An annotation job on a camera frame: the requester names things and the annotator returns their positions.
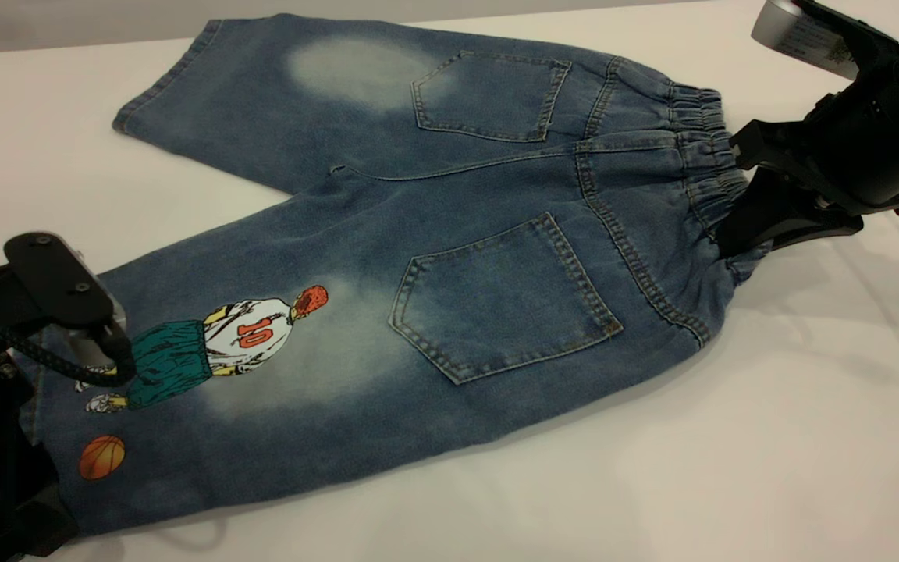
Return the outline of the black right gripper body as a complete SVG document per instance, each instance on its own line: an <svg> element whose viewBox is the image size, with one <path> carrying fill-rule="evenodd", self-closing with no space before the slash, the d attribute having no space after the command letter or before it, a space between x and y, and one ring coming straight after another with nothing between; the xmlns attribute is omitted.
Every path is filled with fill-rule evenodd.
<svg viewBox="0 0 899 562"><path fill-rule="evenodd" d="M858 72L805 117L808 160L829 203L859 215L891 209L899 201L899 43L859 22L839 33Z"/></svg>

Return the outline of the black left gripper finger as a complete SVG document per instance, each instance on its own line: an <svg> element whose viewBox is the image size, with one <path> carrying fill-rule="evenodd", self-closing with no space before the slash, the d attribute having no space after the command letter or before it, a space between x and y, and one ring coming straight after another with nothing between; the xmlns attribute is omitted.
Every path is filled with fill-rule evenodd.
<svg viewBox="0 0 899 562"><path fill-rule="evenodd" d="M48 557L78 534L57 480L0 492L0 561Z"/></svg>

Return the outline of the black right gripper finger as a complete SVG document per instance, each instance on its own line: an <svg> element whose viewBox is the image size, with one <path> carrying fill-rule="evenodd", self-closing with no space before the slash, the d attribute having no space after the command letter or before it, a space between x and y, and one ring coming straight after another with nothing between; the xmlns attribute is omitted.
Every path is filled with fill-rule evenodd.
<svg viewBox="0 0 899 562"><path fill-rule="evenodd" d="M791 176L756 171L716 231L720 255L734 258L765 244L774 251L862 231L861 217L820 200Z"/></svg>
<svg viewBox="0 0 899 562"><path fill-rule="evenodd" d="M803 122L752 120L731 136L730 149L739 168L754 172L747 196L833 194L822 145Z"/></svg>

